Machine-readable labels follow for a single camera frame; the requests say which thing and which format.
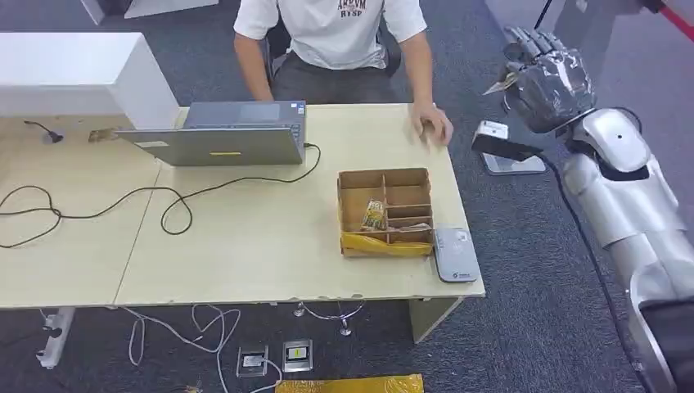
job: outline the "yellow sticker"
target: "yellow sticker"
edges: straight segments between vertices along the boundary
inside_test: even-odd
[[[240,156],[240,151],[211,151],[211,156]]]

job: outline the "silver laptop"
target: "silver laptop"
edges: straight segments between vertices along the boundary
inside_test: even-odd
[[[304,161],[304,102],[195,102],[182,129],[117,134],[176,166]]]

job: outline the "white cable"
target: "white cable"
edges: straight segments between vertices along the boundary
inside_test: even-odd
[[[207,352],[207,353],[209,353],[209,354],[215,354],[215,355],[216,355],[216,358],[217,358],[217,372],[219,373],[219,380],[222,382],[222,388],[224,389],[224,393],[229,393],[229,390],[228,390],[228,388],[227,388],[227,383],[224,381],[224,375],[223,375],[223,373],[222,373],[222,361],[221,361],[220,355],[221,355],[221,353],[222,353],[222,348],[224,348],[224,346],[227,344],[227,342],[229,342],[229,339],[232,338],[232,334],[234,333],[234,330],[236,330],[237,325],[238,325],[239,321],[241,320],[241,311],[240,311],[239,309],[230,309],[230,310],[227,310],[227,311],[222,311],[222,310],[220,310],[219,308],[217,308],[217,307],[215,307],[215,306],[213,306],[213,305],[207,305],[207,306],[210,307],[211,309],[217,311],[217,312],[219,313],[219,315],[218,315],[217,317],[215,317],[215,318],[212,320],[212,322],[208,323],[204,328],[200,328],[200,325],[198,324],[198,322],[197,322],[197,320],[196,320],[196,318],[195,318],[195,308],[196,308],[195,306],[193,306],[192,318],[193,318],[193,323],[196,325],[196,328],[197,328],[198,331],[200,331],[200,332],[204,332],[205,330],[207,330],[207,328],[209,328],[209,327],[212,325],[212,323],[216,322],[218,319],[222,321],[222,332],[221,332],[220,337],[219,337],[219,344],[218,344],[217,347],[214,348],[214,349],[206,348],[206,347],[204,347],[204,346],[201,346],[200,344],[195,343],[195,341],[197,341],[197,340],[200,339],[199,337],[196,338],[195,341],[188,340],[187,338],[181,336],[180,333],[176,332],[176,329],[174,329],[173,327],[171,327],[171,325],[169,325],[168,323],[163,322],[163,321],[161,321],[161,320],[159,320],[159,319],[157,319],[157,318],[154,318],[154,317],[149,317],[149,316],[147,316],[147,315],[145,315],[145,314],[140,314],[140,313],[138,313],[138,312],[136,312],[136,311],[133,311],[132,309],[129,309],[128,307],[123,307],[124,310],[128,311],[130,314],[132,314],[132,315],[134,315],[135,317],[137,317],[137,321],[135,321],[135,323],[133,324],[133,331],[132,331],[131,334],[130,334],[130,344],[129,344],[129,347],[128,347],[128,354],[130,355],[130,362],[131,362],[132,364],[134,364],[135,366],[137,366],[137,365],[139,364],[139,360],[142,360],[142,352],[144,351],[144,341],[145,341],[145,337],[144,337],[144,333],[145,333],[145,328],[144,328],[144,327],[145,327],[145,322],[146,322],[146,321],[152,321],[152,322],[154,322],[154,323],[158,323],[159,325],[165,327],[165,328],[166,328],[167,330],[169,330],[174,336],[176,336],[179,340],[185,342],[186,344],[190,344],[191,346],[195,346],[197,349],[203,350],[203,351],[205,351],[205,352]],[[229,333],[226,334],[226,336],[225,336],[225,333],[226,333],[226,330],[227,330],[227,329],[226,329],[226,318],[224,318],[224,317],[225,317],[226,314],[229,314],[229,313],[231,313],[231,312],[237,312],[237,313],[238,313],[238,316],[237,316],[236,321],[234,321],[234,324],[233,324],[231,330],[229,330]],[[137,362],[134,362],[134,361],[133,361],[133,357],[132,357],[132,352],[133,352],[133,341],[134,341],[134,337],[135,337],[135,329],[136,329],[137,323],[138,323],[140,320],[142,320],[142,348],[141,348],[140,359],[139,359]],[[277,367],[277,365],[273,364],[273,366],[279,371],[279,368]]]
[[[277,373],[279,374],[280,379],[276,380],[275,383],[273,383],[272,385],[268,385],[266,387],[261,387],[260,389],[256,389],[256,390],[252,391],[251,393],[258,393],[259,391],[266,391],[268,389],[272,389],[274,387],[277,387],[277,385],[282,383],[282,371],[280,370],[280,368],[275,363],[273,363],[272,360],[270,360],[270,359],[263,359],[263,361],[265,363],[271,364],[277,370]]]
[[[140,357],[137,358],[137,362],[133,359],[133,341],[135,341],[135,332],[137,331],[137,325],[142,325],[142,339],[140,340]],[[134,366],[139,366],[142,362],[142,356],[145,355],[145,319],[137,318],[133,322],[133,330],[130,331],[130,345],[128,345],[128,357],[130,358],[130,363]]]

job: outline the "light wooden desk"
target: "light wooden desk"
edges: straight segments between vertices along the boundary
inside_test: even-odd
[[[310,106],[307,130],[307,142],[322,149],[312,174],[293,184],[236,183],[196,196],[189,200],[193,225],[183,235],[161,230],[160,216],[173,198],[155,193],[115,303],[415,299],[412,329],[420,341],[462,298],[484,295],[481,279],[441,282],[433,261],[340,254],[336,180],[342,170],[426,167],[435,224],[467,228],[448,152],[413,140],[407,106]],[[163,165],[156,184],[188,193],[241,176],[294,178],[317,155],[308,149],[300,167]],[[181,228],[185,217],[177,208],[167,225]]]
[[[56,208],[87,215],[134,188],[154,185],[159,162],[122,140],[88,143],[91,129],[130,127],[124,116],[32,119],[66,131],[57,144],[20,119],[0,119],[0,198],[33,184],[46,188]],[[63,221],[51,234],[17,249],[0,249],[0,308],[112,305],[142,222],[150,192],[128,199],[98,219]],[[47,206],[39,191],[15,194],[0,211]],[[40,212],[0,220],[0,242],[32,237],[55,222]]]

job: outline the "printed text on t-shirt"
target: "printed text on t-shirt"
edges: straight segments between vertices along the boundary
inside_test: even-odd
[[[340,17],[361,16],[367,9],[367,0],[337,0]]]

